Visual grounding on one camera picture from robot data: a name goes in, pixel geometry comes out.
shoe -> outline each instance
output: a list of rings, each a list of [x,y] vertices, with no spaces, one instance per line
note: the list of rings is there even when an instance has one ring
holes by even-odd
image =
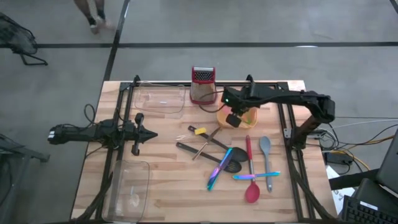
[[[115,30],[115,26],[107,20],[102,19],[100,16],[97,16],[97,24],[100,28],[105,28],[105,29],[109,29],[109,30]]]
[[[98,34],[100,32],[100,28],[98,27],[98,24],[90,25],[90,30],[93,34]]]

person's leg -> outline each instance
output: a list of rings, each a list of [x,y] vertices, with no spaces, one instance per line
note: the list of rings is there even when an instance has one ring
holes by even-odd
[[[79,10],[85,15],[87,18],[88,23],[90,24],[90,29],[92,33],[97,34],[98,33],[98,26],[97,22],[93,18],[90,12],[90,7],[88,5],[87,0],[73,0],[76,4],[76,6],[79,8]]]
[[[100,25],[107,29],[114,29],[112,23],[106,19],[104,8],[105,8],[105,0],[95,0],[95,6],[97,8],[98,18],[97,21]]]
[[[97,7],[97,14],[98,16],[106,20],[105,18],[105,12],[104,12],[104,7],[105,7],[105,0],[95,0],[95,6]]]

chair leg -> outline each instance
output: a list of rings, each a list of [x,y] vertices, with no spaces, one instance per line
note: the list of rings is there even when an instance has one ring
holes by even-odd
[[[38,58],[38,57],[35,57],[35,56],[33,56],[33,55],[23,54],[23,53],[22,53],[22,54],[19,54],[19,55],[21,56],[21,59],[22,59],[24,65],[45,65],[45,66],[49,65],[45,60],[43,60],[43,59],[41,59],[41,58]],[[30,57],[30,58],[34,58],[34,59],[39,60],[39,61],[41,61],[41,62],[40,62],[40,63],[28,63],[28,62],[26,61],[26,59],[25,59],[25,56],[28,56],[28,57]]]

gray spatula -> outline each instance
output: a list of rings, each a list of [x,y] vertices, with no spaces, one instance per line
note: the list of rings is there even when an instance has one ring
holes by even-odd
[[[269,140],[268,137],[264,136],[260,138],[260,148],[262,150],[262,153],[264,153],[264,156],[266,158],[266,172],[271,172],[269,168],[269,151],[271,150],[271,141]],[[271,177],[266,177],[267,180],[267,189],[269,192],[272,191],[272,179]]]

rainbow utensil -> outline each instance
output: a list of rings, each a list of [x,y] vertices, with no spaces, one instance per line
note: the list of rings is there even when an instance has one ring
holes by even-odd
[[[257,177],[276,177],[276,176],[279,176],[279,174],[280,174],[280,171],[269,172],[269,173],[265,173],[265,174],[234,175],[234,176],[232,176],[232,178],[234,178],[235,180],[251,180],[251,179],[255,179]]]
[[[218,175],[220,174],[220,172],[225,169],[225,167],[228,165],[229,161],[232,158],[232,148],[229,148],[226,151],[226,154],[223,158],[223,160],[220,162],[220,164],[218,164],[218,166],[214,169],[213,173],[211,173],[210,178],[209,178],[209,182],[207,183],[207,190],[211,191],[213,190],[214,184],[217,181]]]

